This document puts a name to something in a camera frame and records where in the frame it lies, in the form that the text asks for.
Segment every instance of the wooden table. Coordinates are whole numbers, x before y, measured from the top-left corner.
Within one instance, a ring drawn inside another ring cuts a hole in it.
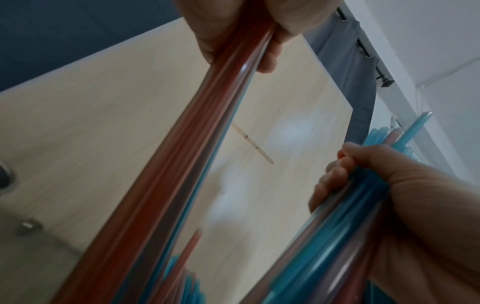
[[[178,20],[1,93],[19,183],[0,206],[85,250],[207,69]],[[303,37],[255,75],[177,244],[203,229],[188,266],[209,303],[238,302],[308,218],[351,112]]]

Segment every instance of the ceiling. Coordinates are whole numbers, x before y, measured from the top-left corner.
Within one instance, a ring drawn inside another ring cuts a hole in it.
[[[365,0],[417,85],[480,58],[478,0]]]

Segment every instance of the person's right hand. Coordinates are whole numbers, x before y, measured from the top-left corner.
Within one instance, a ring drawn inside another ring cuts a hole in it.
[[[218,51],[237,29],[247,0],[175,0],[195,33],[201,53],[212,63]],[[341,0],[264,0],[272,18],[280,25],[257,70],[270,73],[277,66],[282,44],[327,19]]]
[[[315,186],[311,211],[347,183],[356,165],[390,185],[395,215],[369,279],[398,303],[480,303],[479,196],[387,145],[345,143],[338,158]]]

